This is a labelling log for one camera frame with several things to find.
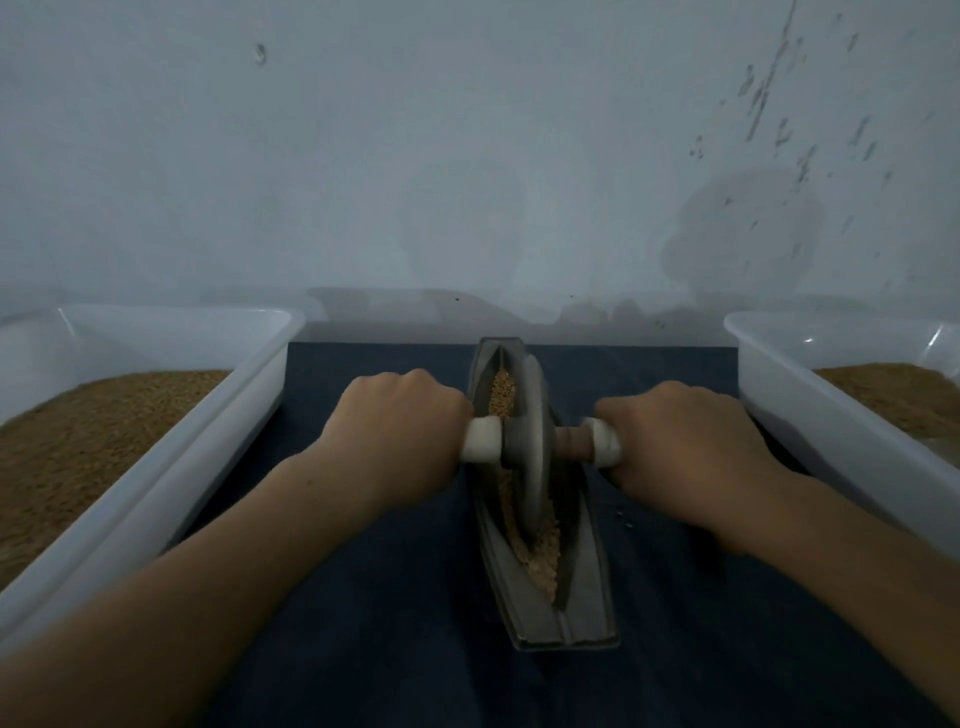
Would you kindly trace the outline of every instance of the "hand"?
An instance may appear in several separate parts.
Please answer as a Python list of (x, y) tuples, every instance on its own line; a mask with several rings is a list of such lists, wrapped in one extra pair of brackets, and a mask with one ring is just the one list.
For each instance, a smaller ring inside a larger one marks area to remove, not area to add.
[(702, 387), (668, 381), (636, 397), (600, 400), (596, 417), (623, 446), (611, 478), (624, 493), (728, 543), (738, 540), (731, 524), (762, 518), (758, 496), (790, 474), (738, 400)]
[(473, 407), (423, 369), (360, 376), (350, 383), (324, 431), (299, 457), (349, 473), (356, 496), (377, 511), (413, 505), (456, 472)]

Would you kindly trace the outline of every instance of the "forearm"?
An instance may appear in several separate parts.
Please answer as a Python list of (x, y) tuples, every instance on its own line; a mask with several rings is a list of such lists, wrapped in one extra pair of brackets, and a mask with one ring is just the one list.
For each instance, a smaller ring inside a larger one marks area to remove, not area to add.
[(744, 546), (806, 587), (960, 722), (960, 565), (813, 478), (777, 484)]
[(0, 664), (10, 725), (184, 723), (282, 599), (375, 518), (345, 473), (281, 463), (247, 497)]

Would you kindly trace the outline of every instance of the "grain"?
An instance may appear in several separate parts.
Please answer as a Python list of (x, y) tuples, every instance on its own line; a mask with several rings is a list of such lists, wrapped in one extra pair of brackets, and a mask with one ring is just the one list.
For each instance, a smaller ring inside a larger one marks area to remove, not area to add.
[(960, 437), (960, 388), (914, 364), (862, 364), (816, 373), (912, 437)]
[[(498, 417), (510, 417), (514, 413), (516, 383), (505, 369), (499, 370), (493, 378), (490, 397), (490, 414)], [(497, 467), (497, 488), (500, 494), (500, 507), (507, 529), (507, 540), (514, 550), (516, 559), (526, 569), (530, 579), (553, 603), (557, 595), (557, 565), (560, 563), (560, 524), (554, 515), (553, 501), (547, 499), (547, 512), (544, 516), (546, 526), (537, 542), (528, 546), (520, 536), (514, 508), (514, 474)]]
[(0, 589), (227, 374), (101, 379), (0, 426)]

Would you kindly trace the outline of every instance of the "white plastic tray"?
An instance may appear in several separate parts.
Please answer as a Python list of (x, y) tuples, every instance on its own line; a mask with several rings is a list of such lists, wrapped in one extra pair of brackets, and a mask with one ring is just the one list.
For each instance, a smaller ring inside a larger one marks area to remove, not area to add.
[(909, 363), (960, 379), (960, 326), (733, 313), (744, 403), (812, 474), (960, 560), (960, 471), (811, 370)]
[(10, 652), (171, 544), (279, 403), (296, 311), (76, 305), (0, 322), (0, 423), (85, 382), (231, 369), (0, 593)]

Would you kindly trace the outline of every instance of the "person's left hand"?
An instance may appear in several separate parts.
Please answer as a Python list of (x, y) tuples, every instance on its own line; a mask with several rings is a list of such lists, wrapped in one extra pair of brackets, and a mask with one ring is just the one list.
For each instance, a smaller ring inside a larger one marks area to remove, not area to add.
[(463, 393), (423, 369), (360, 376), (298, 458), (341, 473), (377, 511), (414, 505), (456, 472), (472, 416)]

